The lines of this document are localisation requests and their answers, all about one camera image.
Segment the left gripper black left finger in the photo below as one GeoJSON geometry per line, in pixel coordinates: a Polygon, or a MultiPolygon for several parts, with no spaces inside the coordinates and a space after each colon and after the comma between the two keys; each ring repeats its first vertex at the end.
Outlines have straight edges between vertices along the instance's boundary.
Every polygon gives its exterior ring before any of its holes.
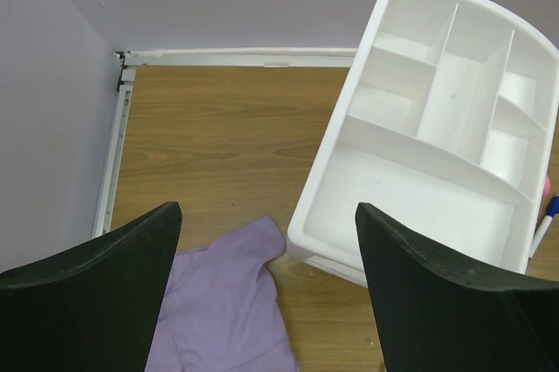
{"type": "Polygon", "coordinates": [[[144,370],[182,225],[167,202],[1,275],[3,371],[144,370]]]}

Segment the pink cap pencil tube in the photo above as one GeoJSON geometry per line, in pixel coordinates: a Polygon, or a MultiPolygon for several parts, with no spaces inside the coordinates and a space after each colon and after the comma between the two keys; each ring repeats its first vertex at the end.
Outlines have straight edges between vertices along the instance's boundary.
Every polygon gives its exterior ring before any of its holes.
{"type": "Polygon", "coordinates": [[[545,177],[545,182],[544,182],[544,188],[543,188],[543,195],[546,196],[550,193],[551,191],[551,181],[549,178],[549,175],[546,175],[545,177]]]}

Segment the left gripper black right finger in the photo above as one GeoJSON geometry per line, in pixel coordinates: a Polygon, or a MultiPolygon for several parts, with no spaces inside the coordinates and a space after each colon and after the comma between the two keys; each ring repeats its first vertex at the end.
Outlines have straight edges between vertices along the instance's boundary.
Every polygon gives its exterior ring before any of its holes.
{"type": "Polygon", "coordinates": [[[370,203],[355,226],[389,371],[556,371],[558,284],[489,265],[370,203]]]}

